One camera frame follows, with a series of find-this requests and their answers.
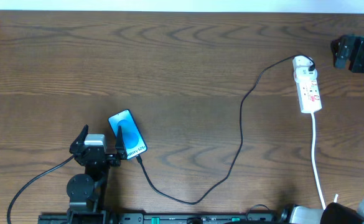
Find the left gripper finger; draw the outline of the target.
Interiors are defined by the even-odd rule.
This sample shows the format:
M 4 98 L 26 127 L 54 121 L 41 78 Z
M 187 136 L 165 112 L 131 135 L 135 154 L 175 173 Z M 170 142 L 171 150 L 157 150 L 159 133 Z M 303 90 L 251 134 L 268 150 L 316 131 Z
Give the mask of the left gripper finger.
M 126 160 L 128 158 L 121 126 L 118 126 L 118 129 L 117 129 L 115 149 L 117 151 L 117 155 L 119 156 L 119 158 L 121 160 Z
M 79 153 L 84 148 L 84 142 L 88 135 L 88 125 L 84 125 L 82 131 L 77 136 L 77 138 L 71 143 L 69 152 L 70 153 Z

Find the blue screen Samsung smartphone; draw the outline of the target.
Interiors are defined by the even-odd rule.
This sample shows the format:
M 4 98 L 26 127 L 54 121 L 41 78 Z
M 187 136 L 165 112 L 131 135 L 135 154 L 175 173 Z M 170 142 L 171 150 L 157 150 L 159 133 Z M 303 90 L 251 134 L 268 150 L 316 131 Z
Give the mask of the blue screen Samsung smartphone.
M 134 120 L 130 110 L 121 111 L 108 118 L 108 122 L 116 137 L 118 126 L 122 127 L 123 139 L 128 154 L 132 159 L 147 151 L 147 144 Z

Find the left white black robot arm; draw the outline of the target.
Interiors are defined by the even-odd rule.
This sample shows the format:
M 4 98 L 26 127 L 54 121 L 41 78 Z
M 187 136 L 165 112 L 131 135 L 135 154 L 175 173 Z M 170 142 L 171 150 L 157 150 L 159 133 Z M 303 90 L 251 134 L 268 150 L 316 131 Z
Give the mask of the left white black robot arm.
M 102 134 L 90 134 L 88 125 L 70 145 L 69 152 L 85 172 L 73 176 L 67 184 L 69 209 L 67 223 L 118 223 L 118 215 L 104 206 L 106 186 L 111 167 L 119 167 L 127 159 L 123 137 L 116 138 L 116 152 L 106 151 Z

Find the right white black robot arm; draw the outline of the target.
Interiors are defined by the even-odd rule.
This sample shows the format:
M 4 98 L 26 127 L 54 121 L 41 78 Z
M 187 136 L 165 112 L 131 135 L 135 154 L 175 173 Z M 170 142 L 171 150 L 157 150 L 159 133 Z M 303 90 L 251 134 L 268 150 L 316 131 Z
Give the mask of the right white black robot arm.
M 334 67 L 343 69 L 347 61 L 349 70 L 353 73 L 364 73 L 364 37 L 357 35 L 343 35 L 331 42 L 334 56 Z M 338 196 L 332 203 L 326 205 L 320 186 L 319 175 L 315 161 L 316 125 L 314 113 L 322 109 L 319 87 L 317 83 L 317 70 L 311 58 L 298 55 L 292 60 L 294 67 L 294 80 L 301 113 L 310 114 L 312 118 L 312 145 L 310 158 L 319 194 L 321 209 L 307 208 L 294 205 L 283 210 L 279 223 L 364 223 L 364 199 L 357 210 L 345 207 L 337 202 Z

